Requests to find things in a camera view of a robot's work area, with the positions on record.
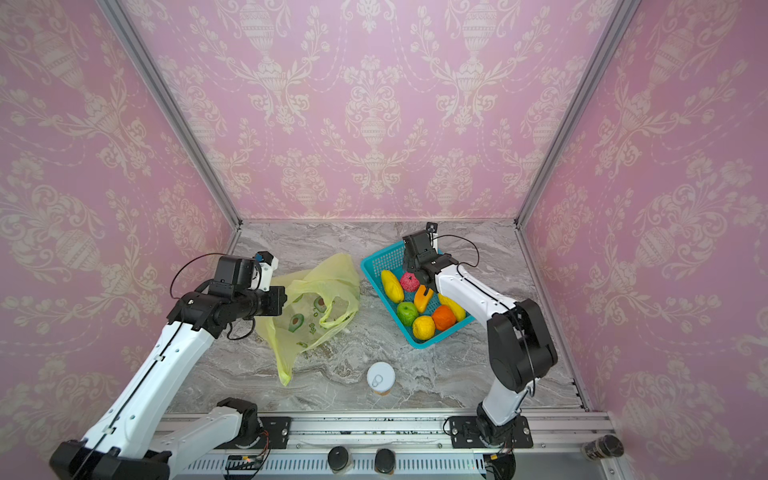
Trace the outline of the pink red fruit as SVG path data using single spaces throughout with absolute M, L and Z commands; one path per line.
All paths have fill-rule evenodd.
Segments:
M 416 292 L 421 285 L 418 278 L 410 272 L 404 273 L 401 276 L 399 283 L 405 292 Z

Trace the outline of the yellow mango fruit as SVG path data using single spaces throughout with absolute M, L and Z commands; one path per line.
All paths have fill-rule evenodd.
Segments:
M 391 302 L 399 304 L 404 301 L 404 289 L 399 278 L 392 271 L 382 270 L 380 279 L 385 295 Z

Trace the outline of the orange yellow mango slice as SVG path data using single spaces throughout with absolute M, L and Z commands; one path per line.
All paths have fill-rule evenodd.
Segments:
M 419 314 L 424 314 L 432 300 L 434 291 L 426 285 L 420 285 L 413 298 L 413 304 Z

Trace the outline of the green apple fruit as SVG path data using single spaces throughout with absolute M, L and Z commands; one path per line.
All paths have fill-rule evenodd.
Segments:
M 396 315 L 404 327 L 410 328 L 420 316 L 420 312 L 414 303 L 403 301 L 397 305 Z

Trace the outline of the orange fruit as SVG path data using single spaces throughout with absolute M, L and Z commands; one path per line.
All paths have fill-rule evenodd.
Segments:
M 434 310 L 431 315 L 437 331 L 444 332 L 452 328 L 457 323 L 457 317 L 453 310 L 446 306 L 441 305 Z

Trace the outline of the yellow pear fruit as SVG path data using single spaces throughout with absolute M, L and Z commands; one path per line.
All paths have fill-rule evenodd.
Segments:
M 420 316 L 416 318 L 411 326 L 413 337 L 425 342 L 432 339 L 436 333 L 436 325 L 431 316 Z

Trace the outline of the yellow plastic bag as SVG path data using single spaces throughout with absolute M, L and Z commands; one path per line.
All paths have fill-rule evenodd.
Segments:
M 278 378 L 287 386 L 300 354 L 329 341 L 360 311 L 360 277 L 352 257 L 338 253 L 272 284 L 285 288 L 287 301 L 280 315 L 257 318 L 255 330 L 272 349 Z

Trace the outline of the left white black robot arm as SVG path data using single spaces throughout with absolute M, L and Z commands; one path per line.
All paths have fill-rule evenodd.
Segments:
M 275 317 L 287 301 L 271 283 L 278 260 L 224 255 L 214 276 L 178 298 L 156 344 L 107 412 L 79 440 L 62 442 L 49 466 L 59 479 L 172 479 L 215 447 L 251 447 L 268 434 L 255 403 L 226 398 L 191 425 L 154 435 L 202 355 L 238 320 Z

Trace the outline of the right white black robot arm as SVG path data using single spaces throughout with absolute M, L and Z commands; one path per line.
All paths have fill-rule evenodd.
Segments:
M 403 267 L 485 326 L 495 380 L 478 406 L 476 424 L 484 443 L 501 445 L 511 438 L 524 400 L 558 363 L 556 347 L 534 300 L 516 300 L 484 284 L 440 253 L 436 239 L 427 229 L 404 236 Z

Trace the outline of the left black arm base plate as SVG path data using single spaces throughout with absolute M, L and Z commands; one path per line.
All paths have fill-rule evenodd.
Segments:
M 289 416 L 261 416 L 261 431 L 251 448 L 285 450 L 290 438 L 292 418 Z

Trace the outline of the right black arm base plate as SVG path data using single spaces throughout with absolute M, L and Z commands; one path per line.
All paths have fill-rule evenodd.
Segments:
M 534 445 L 524 416 L 517 416 L 503 426 L 477 416 L 451 416 L 443 427 L 454 449 L 530 449 Z

